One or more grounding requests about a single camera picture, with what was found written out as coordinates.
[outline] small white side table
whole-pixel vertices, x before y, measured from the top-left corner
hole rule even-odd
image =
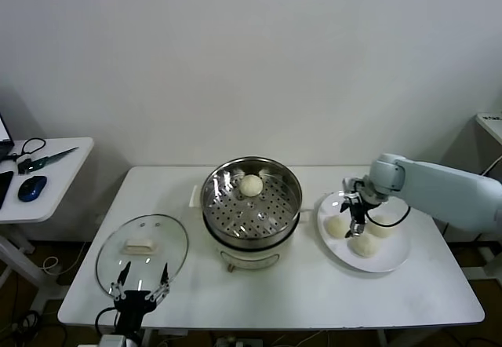
[[[12,153],[19,153],[25,141],[16,141]],[[59,162],[48,165],[28,175],[14,175],[4,203],[0,209],[0,260],[8,268],[0,276],[0,286],[7,280],[12,270],[18,272],[29,282],[38,287],[38,293],[31,308],[42,312],[48,300],[64,298],[69,286],[56,284],[56,277],[45,274],[24,254],[33,253],[34,247],[24,234],[16,228],[19,223],[38,223],[47,220],[60,204],[64,194],[70,187],[78,171],[93,148],[94,141],[90,137],[64,139],[47,139],[46,146],[32,155],[32,159],[54,155],[67,149],[78,147]],[[12,162],[0,163],[0,173],[13,168]],[[34,175],[46,176],[47,185],[40,196],[29,203],[21,202],[17,192],[21,184]]]
[[[499,144],[502,144],[501,113],[479,113],[476,115],[476,121]],[[482,267],[463,267],[464,275],[469,280],[495,279],[502,286],[502,254],[495,257],[487,247],[480,248],[479,253],[488,263]]]

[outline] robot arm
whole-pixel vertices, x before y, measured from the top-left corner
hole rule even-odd
[[[364,230],[361,214],[389,196],[464,230],[502,232],[502,184],[462,170],[383,154],[369,176],[344,180],[344,192],[355,236]]]

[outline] floor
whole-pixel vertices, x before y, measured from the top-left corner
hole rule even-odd
[[[63,268],[69,267],[78,256],[80,247],[78,244],[57,243],[35,244],[36,251],[30,256],[31,260],[37,265],[42,265],[45,258],[55,255],[60,258],[60,264]],[[455,257],[463,266],[476,266],[484,263],[482,257],[475,249],[458,249],[453,251]],[[70,271],[64,273],[58,278],[59,284],[70,284],[78,271],[79,263]],[[0,272],[3,271],[5,265],[0,262]],[[471,282],[471,285],[477,294],[479,301],[482,303],[486,312],[485,320],[476,325],[447,327],[442,331],[438,331],[427,340],[419,344],[420,347],[459,347],[465,346],[469,338],[481,337],[487,338],[493,342],[502,345],[502,289],[494,280],[483,280]],[[29,309],[36,294],[36,289],[22,277],[11,274],[7,282],[0,289],[0,341],[9,335],[9,325],[13,320],[16,320],[24,312]],[[51,301],[42,316],[42,324],[58,323],[56,318],[57,309],[60,306],[60,301]],[[387,336],[391,340],[396,338],[402,330],[387,331]],[[152,347],[213,347],[214,342],[219,337],[225,337],[232,334],[242,338],[260,338],[264,341],[264,346],[271,346],[274,341],[281,338],[280,341],[274,343],[274,346],[291,345],[295,346],[303,339],[312,336],[313,332],[225,332],[225,331],[193,331],[187,337],[170,337],[168,344],[159,343],[167,338],[166,336],[153,335],[151,339]],[[64,332],[60,327],[44,327],[34,337],[31,342],[26,344],[27,347],[38,346],[60,346],[64,340]],[[67,347],[73,347],[82,344],[96,344],[99,341],[94,329],[90,327],[67,327],[67,340],[64,344]],[[376,331],[330,331],[322,332],[302,343],[302,347],[334,347],[334,346],[378,346],[378,338]],[[468,347],[488,347],[493,346],[484,341],[473,341]],[[0,342],[0,347],[14,346],[12,339],[7,339]]]

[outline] computer mouse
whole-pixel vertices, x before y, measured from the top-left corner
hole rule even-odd
[[[19,198],[21,202],[31,202],[37,199],[46,183],[46,176],[33,176],[32,178],[28,178],[19,187],[17,198]]]

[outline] white plate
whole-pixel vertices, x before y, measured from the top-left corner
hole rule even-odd
[[[326,196],[318,208],[317,226],[321,237],[326,246],[342,261],[352,267],[367,272],[390,272],[396,270],[402,265],[409,256],[410,241],[406,230],[402,227],[396,227],[392,235],[386,239],[381,239],[381,246],[378,252],[371,258],[363,258],[354,253],[347,245],[349,239],[335,239],[325,228],[327,220],[335,215],[340,215],[345,221],[351,220],[349,210],[340,213],[340,206],[344,201],[343,192],[337,192]],[[405,207],[400,205],[399,199],[391,199],[387,204],[380,206],[370,212],[371,216],[382,215],[390,220],[398,220],[406,211]]]

